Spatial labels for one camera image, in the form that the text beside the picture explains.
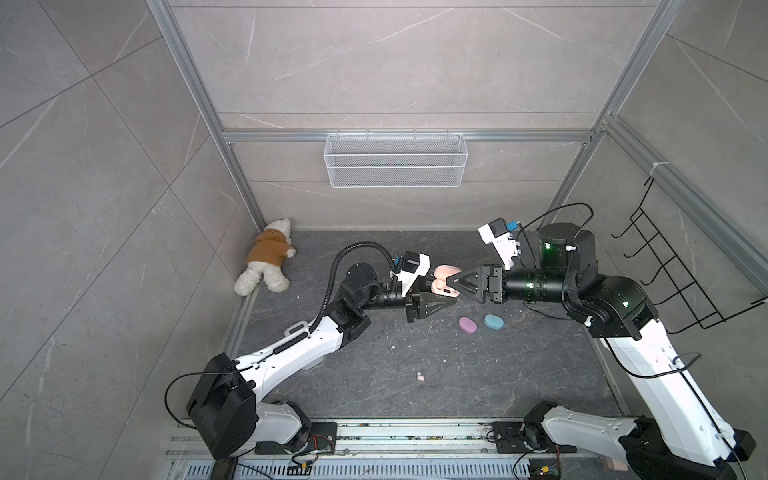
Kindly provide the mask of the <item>pink earbud charging case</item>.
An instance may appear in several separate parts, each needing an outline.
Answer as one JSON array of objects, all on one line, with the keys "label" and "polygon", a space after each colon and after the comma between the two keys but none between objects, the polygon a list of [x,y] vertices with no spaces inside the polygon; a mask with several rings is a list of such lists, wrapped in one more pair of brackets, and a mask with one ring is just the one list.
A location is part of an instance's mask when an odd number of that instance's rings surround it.
[{"label": "pink earbud charging case", "polygon": [[461,269],[452,265],[439,265],[434,269],[434,279],[431,283],[431,292],[435,295],[457,298],[460,292],[448,284],[448,278],[461,272]]}]

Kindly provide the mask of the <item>blue earbud charging case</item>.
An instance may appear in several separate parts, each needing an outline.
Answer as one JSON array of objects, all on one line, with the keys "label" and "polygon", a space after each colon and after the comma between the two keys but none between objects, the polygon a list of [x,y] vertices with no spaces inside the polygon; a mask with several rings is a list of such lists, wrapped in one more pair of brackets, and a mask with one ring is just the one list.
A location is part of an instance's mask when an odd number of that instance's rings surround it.
[{"label": "blue earbud charging case", "polygon": [[494,314],[486,314],[483,323],[487,328],[492,330],[500,330],[505,326],[504,319]]}]

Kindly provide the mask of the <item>purple earbud charging case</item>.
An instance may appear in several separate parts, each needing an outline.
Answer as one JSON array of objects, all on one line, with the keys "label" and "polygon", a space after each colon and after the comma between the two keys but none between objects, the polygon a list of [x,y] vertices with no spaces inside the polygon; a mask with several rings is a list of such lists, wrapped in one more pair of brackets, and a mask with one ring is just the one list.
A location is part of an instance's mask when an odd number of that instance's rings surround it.
[{"label": "purple earbud charging case", "polygon": [[478,331],[477,323],[469,317],[460,317],[457,324],[459,329],[467,335],[473,335]]}]

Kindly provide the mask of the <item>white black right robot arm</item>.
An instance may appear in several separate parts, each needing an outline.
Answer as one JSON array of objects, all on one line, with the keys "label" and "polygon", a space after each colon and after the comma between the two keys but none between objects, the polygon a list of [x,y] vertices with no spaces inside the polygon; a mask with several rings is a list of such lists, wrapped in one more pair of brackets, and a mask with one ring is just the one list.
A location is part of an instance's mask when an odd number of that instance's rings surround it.
[{"label": "white black right robot arm", "polygon": [[672,346],[656,306],[636,281],[599,272],[594,235],[572,223],[538,232],[531,268],[515,268],[521,243],[498,218],[479,227],[501,261],[464,270],[449,287],[479,303],[510,300],[561,305],[628,375],[649,415],[603,417],[543,401],[524,418],[530,451],[557,445],[585,449],[628,465],[642,479],[736,479],[756,447],[733,428],[693,379]]}]

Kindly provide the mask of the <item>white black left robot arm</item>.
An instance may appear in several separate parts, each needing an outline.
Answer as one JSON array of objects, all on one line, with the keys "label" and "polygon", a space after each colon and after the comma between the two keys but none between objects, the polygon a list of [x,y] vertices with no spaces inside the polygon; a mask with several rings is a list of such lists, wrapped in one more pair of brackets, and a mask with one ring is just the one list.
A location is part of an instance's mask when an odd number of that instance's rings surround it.
[{"label": "white black left robot arm", "polygon": [[267,403],[265,397],[359,338],[371,324],[370,309],[402,309],[414,321],[454,305],[455,298],[433,292],[434,282],[426,254],[395,258],[373,241],[344,247],[333,259],[314,319],[251,354],[232,359],[221,353],[195,373],[184,427],[197,431],[216,460],[244,455],[249,444],[298,451],[310,440],[311,421],[296,403]]}]

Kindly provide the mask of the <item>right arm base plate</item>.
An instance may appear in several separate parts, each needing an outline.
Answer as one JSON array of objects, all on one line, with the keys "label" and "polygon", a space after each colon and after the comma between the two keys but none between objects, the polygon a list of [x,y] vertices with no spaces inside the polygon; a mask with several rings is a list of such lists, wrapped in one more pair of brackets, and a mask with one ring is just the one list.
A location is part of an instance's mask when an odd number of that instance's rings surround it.
[{"label": "right arm base plate", "polygon": [[525,453],[576,453],[571,445],[556,444],[542,427],[522,421],[493,422],[485,439],[495,445],[500,454]]}]

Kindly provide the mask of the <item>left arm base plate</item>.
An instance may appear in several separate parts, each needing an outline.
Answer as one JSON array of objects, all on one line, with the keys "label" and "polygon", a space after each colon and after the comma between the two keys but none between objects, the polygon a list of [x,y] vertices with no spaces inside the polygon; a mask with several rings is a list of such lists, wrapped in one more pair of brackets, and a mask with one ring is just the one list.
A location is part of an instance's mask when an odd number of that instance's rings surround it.
[{"label": "left arm base plate", "polygon": [[272,441],[261,441],[255,444],[256,455],[280,455],[308,452],[310,447],[330,446],[335,449],[338,424],[336,422],[321,421],[312,422],[308,426],[302,426],[298,432],[286,443],[280,444]]}]

